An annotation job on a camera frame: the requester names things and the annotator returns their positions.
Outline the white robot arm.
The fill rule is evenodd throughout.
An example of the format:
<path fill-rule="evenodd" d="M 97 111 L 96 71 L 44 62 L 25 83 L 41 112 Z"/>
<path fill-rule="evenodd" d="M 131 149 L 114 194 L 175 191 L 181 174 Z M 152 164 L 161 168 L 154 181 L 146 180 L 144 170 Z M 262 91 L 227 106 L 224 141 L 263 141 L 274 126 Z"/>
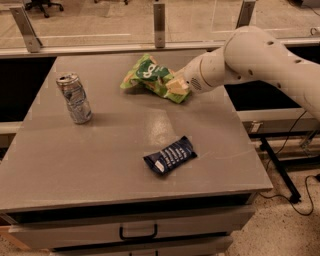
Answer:
<path fill-rule="evenodd" d="M 320 120 L 320 65 L 293 54 L 255 26 L 236 29 L 222 47 L 195 57 L 176 72 L 167 86 L 204 93 L 251 81 L 274 86 Z"/>

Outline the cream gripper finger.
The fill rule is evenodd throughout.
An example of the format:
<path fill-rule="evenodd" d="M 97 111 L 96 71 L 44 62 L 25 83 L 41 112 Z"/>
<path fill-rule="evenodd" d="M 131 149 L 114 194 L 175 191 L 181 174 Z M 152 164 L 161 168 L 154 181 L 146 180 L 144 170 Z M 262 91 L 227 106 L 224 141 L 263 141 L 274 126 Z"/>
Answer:
<path fill-rule="evenodd" d="M 174 73 L 174 78 L 175 79 L 183 78 L 184 77 L 184 72 L 185 72 L 184 68 L 178 70 L 177 72 Z"/>
<path fill-rule="evenodd" d="M 171 94 L 187 95 L 189 93 L 189 87 L 183 79 L 169 81 L 166 88 Z"/>

